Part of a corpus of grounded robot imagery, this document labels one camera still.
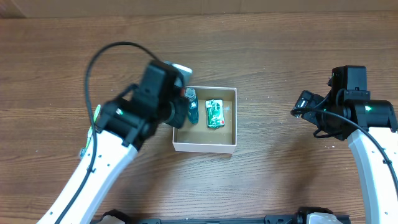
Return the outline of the teal mouthwash bottle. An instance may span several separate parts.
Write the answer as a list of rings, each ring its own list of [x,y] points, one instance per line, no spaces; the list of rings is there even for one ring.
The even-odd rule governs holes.
[[[192,124],[197,124],[199,120],[199,113],[198,113],[198,98],[195,89],[187,88],[185,90],[185,97],[189,100],[188,120]]]

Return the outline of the green white packet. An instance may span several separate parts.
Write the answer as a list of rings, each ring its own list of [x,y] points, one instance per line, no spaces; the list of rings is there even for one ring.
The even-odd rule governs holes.
[[[213,99],[205,101],[207,126],[218,129],[225,125],[223,114],[223,100]]]

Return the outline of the green toothbrush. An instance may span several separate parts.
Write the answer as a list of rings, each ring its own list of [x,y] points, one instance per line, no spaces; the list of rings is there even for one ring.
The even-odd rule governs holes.
[[[93,121],[94,122],[96,122],[96,119],[97,119],[100,111],[101,111],[101,105],[97,105],[97,107],[95,109],[95,112],[94,112],[94,115],[93,115]],[[79,154],[80,160],[83,159],[83,157],[84,157],[84,155],[86,153],[86,150],[88,149],[88,146],[90,145],[92,134],[93,134],[93,128],[90,127],[88,132],[87,132],[86,145],[85,145],[85,147],[81,148],[81,150],[80,150],[80,154]]]

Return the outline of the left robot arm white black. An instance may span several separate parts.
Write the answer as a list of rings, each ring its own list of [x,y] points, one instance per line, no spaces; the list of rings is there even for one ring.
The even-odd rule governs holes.
[[[89,223],[120,173],[159,124],[180,129],[188,100],[182,92],[192,69],[151,61],[139,85],[102,107],[75,172],[40,223]]]

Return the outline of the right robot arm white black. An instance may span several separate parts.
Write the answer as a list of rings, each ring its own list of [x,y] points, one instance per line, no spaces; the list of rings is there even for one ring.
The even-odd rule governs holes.
[[[397,223],[397,118],[387,100],[373,100],[366,67],[335,67],[325,97],[304,90],[291,115],[314,124],[315,138],[347,141],[363,195],[366,223]]]

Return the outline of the white cardboard box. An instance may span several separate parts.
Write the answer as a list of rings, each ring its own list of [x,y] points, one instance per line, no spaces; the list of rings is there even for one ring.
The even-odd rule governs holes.
[[[199,120],[184,122],[173,129],[172,144],[177,152],[210,152],[232,154],[237,146],[237,89],[228,87],[193,86],[198,98]],[[213,129],[207,126],[206,100],[222,100],[224,126]]]

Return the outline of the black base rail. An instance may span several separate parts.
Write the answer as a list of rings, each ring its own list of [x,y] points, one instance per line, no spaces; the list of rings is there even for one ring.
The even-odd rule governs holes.
[[[132,224],[294,224],[294,223],[343,223],[350,224],[349,215],[335,215],[331,210],[322,207],[300,207],[290,215],[265,215],[263,218],[207,218],[184,220],[161,220],[159,218],[130,217],[119,210],[110,210],[100,219],[90,221],[99,223],[132,223]]]

